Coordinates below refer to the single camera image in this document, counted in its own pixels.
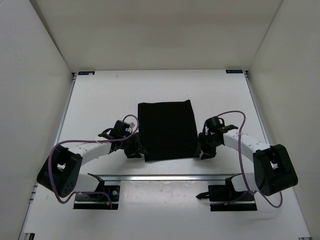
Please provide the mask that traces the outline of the black skirt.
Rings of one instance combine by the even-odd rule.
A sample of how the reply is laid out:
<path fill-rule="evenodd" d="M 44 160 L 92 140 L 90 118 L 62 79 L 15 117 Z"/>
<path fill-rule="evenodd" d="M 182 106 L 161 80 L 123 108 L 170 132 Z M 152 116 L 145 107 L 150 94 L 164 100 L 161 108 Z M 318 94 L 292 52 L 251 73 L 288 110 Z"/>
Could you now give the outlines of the black skirt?
<path fill-rule="evenodd" d="M 191 101 L 138 104 L 139 139 L 146 162 L 199 156 L 198 131 Z"/>

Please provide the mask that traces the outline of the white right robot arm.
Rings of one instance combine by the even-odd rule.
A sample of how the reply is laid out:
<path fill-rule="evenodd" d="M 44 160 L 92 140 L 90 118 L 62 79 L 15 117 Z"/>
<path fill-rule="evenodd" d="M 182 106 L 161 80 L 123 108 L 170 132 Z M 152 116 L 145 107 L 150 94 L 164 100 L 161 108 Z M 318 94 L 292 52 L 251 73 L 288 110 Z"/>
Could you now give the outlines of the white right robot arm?
<path fill-rule="evenodd" d="M 226 179 L 224 195 L 236 200 L 242 192 L 259 192 L 271 196 L 298 184 L 298 176 L 286 147 L 270 145 L 243 134 L 237 126 L 225 125 L 218 116 L 207 119 L 198 135 L 201 159 L 211 159 L 217 147 L 225 146 L 238 153 L 239 164 L 246 157 L 253 164 L 253 172 L 241 172 Z"/>

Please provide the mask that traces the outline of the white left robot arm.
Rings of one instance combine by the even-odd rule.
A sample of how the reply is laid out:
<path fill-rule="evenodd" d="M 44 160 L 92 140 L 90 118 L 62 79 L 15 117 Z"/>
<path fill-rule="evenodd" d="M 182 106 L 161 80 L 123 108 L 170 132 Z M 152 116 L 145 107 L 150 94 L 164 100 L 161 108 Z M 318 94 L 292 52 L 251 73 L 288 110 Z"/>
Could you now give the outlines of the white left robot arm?
<path fill-rule="evenodd" d="M 93 173 L 81 173 L 81 167 L 100 157 L 123 150 L 127 157 L 140 158 L 145 150 L 139 139 L 139 122 L 117 120 L 93 140 L 65 140 L 57 143 L 41 167 L 36 181 L 52 191 L 61 204 L 75 195 L 87 195 L 95 200 L 105 193 L 104 181 Z"/>

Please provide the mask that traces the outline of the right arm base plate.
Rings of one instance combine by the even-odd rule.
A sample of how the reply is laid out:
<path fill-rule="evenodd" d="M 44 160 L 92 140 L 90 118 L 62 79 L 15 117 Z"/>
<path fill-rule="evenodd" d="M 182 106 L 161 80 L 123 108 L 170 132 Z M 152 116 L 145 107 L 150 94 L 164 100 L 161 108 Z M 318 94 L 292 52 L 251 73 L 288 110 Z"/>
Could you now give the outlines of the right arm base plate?
<path fill-rule="evenodd" d="M 208 199 L 211 212 L 253 212 L 257 211 L 255 197 L 245 191 L 236 191 L 231 179 L 226 178 L 224 184 L 210 184 L 206 192 L 199 193 L 198 200 Z"/>

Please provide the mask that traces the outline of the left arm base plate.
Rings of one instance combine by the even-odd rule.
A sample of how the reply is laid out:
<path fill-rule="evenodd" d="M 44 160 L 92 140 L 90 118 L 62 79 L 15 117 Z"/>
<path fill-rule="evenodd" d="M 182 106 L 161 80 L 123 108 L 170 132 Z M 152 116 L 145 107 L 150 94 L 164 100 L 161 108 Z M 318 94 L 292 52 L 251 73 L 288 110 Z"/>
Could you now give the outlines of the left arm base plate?
<path fill-rule="evenodd" d="M 104 185 L 100 187 L 105 194 L 76 194 L 73 202 L 73 209 L 75 210 L 118 210 L 121 193 L 120 181 L 105 181 Z"/>

